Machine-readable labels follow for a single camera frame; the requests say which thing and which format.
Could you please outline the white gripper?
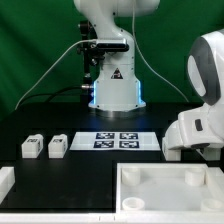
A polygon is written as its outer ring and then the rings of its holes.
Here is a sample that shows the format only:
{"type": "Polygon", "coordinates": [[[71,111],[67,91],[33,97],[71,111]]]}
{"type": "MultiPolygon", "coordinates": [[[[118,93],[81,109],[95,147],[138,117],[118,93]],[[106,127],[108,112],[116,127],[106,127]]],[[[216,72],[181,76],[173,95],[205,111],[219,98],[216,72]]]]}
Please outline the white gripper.
{"type": "Polygon", "coordinates": [[[222,148],[224,139],[216,134],[208,121],[208,107],[183,111],[167,129],[164,136],[166,150],[183,148],[222,148]]]}

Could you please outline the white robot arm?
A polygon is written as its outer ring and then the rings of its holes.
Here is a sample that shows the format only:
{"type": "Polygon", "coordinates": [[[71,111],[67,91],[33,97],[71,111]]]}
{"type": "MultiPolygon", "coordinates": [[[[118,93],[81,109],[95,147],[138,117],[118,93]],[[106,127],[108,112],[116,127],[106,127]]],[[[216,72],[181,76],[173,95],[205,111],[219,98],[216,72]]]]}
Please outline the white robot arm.
{"type": "MultiPolygon", "coordinates": [[[[137,46],[133,36],[114,23],[155,11],[160,0],[73,0],[93,26],[100,74],[89,107],[106,114],[128,114],[145,106],[134,74],[137,46]]],[[[196,39],[187,61],[190,82],[204,104],[181,112],[162,140],[164,150],[224,147],[224,29],[196,39]]]]}

